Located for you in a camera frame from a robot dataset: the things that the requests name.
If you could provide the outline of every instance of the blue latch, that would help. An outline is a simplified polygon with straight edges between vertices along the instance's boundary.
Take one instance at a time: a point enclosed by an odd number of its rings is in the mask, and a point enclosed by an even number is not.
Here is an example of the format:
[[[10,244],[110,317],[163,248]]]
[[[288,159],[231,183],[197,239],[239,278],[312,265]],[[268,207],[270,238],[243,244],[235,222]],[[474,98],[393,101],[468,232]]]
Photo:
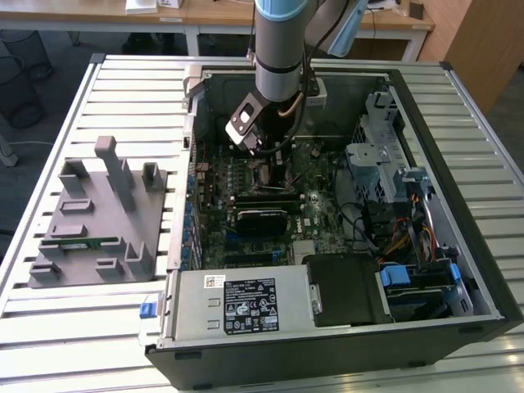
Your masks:
[[[460,274],[460,269],[457,264],[450,264],[449,270],[451,271],[451,275],[455,282],[459,282],[462,279],[462,274]]]
[[[393,285],[408,285],[411,283],[408,270],[401,264],[386,266],[380,272],[380,279],[382,280],[382,285],[384,287]]]
[[[280,258],[280,255],[282,255],[282,250],[275,250],[273,251],[272,255],[272,261],[274,264],[278,262],[278,259]]]
[[[156,302],[140,305],[140,319],[156,318]]]

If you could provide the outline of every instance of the aluminum extrusion table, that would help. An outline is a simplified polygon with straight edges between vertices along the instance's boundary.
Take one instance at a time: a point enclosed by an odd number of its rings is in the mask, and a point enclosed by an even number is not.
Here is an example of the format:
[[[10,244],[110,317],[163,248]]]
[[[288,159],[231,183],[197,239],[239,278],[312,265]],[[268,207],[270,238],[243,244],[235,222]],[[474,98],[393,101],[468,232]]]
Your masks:
[[[188,64],[245,66],[243,59],[107,56],[92,63],[0,268],[0,385],[6,392],[175,389],[139,345],[138,306],[165,289],[177,162],[185,120],[183,69]],[[322,61],[330,67],[398,68],[419,105],[499,267],[524,305],[524,178],[453,71],[435,64]],[[38,254],[62,186],[65,158],[89,170],[99,135],[112,134],[131,169],[154,158],[169,172],[156,280],[92,287],[30,289]],[[155,319],[146,327],[155,339]],[[441,392],[524,391],[524,325],[491,342],[470,345],[435,365],[244,386],[238,391]],[[217,391],[232,391],[222,388]]]

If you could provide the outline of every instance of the sticker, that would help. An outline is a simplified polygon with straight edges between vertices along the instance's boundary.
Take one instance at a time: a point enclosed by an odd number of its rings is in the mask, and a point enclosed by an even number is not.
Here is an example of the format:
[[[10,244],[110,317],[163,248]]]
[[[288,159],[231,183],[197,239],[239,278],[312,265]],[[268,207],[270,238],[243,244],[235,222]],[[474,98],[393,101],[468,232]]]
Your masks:
[[[182,18],[160,18],[160,22],[182,23]]]
[[[204,288],[224,288],[225,275],[204,276]]]
[[[222,282],[224,331],[228,335],[276,332],[277,288],[274,278]]]

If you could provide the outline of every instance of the warning label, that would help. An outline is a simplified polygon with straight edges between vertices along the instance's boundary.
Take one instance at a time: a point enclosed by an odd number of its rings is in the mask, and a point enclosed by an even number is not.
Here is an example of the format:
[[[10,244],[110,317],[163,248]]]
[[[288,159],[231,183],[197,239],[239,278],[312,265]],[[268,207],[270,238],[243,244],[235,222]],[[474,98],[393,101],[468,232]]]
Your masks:
[[[226,334],[278,330],[277,289],[274,278],[224,283]]]

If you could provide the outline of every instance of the motherboard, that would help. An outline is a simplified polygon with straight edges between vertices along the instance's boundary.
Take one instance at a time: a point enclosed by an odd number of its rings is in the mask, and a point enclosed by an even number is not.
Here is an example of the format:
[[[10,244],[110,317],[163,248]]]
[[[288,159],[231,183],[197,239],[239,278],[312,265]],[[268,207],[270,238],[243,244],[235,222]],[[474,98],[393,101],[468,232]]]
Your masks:
[[[350,243],[332,193],[340,154],[303,139],[285,161],[269,165],[228,145],[202,144],[196,168],[203,269],[297,264],[294,243],[312,253],[347,252]],[[282,174],[271,174],[280,178],[271,183],[269,171],[275,168]],[[260,219],[262,211],[275,214],[274,220]],[[242,219],[255,227],[242,225]]]

